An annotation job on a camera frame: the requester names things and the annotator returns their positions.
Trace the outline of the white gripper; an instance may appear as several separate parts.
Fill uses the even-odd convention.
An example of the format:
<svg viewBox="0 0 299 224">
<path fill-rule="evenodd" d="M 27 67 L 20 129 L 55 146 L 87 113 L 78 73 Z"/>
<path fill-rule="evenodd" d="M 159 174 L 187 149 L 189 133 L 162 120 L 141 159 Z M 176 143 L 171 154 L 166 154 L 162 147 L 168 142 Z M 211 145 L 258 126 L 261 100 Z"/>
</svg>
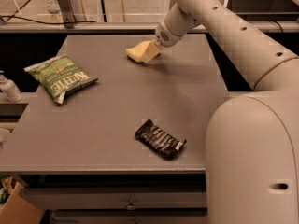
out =
<svg viewBox="0 0 299 224">
<path fill-rule="evenodd" d="M 162 52 L 163 47 L 168 48 L 176 45 L 183 37 L 183 34 L 184 30 L 178 25 L 166 21 L 159 23 L 155 29 L 155 36 L 159 42 L 150 40 L 142 44 L 142 62 L 148 63 L 151 61 Z"/>
</svg>

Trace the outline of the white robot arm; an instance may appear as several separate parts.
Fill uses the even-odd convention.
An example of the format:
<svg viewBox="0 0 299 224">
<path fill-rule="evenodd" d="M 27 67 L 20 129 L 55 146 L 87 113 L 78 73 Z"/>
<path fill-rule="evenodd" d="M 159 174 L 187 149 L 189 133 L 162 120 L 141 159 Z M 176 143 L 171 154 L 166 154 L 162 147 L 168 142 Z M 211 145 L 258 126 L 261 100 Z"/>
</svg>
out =
<svg viewBox="0 0 299 224">
<path fill-rule="evenodd" d="M 175 0 L 143 61 L 199 24 L 251 88 L 221 105 L 208 124 L 209 224 L 299 224 L 298 57 L 221 0 Z"/>
</svg>

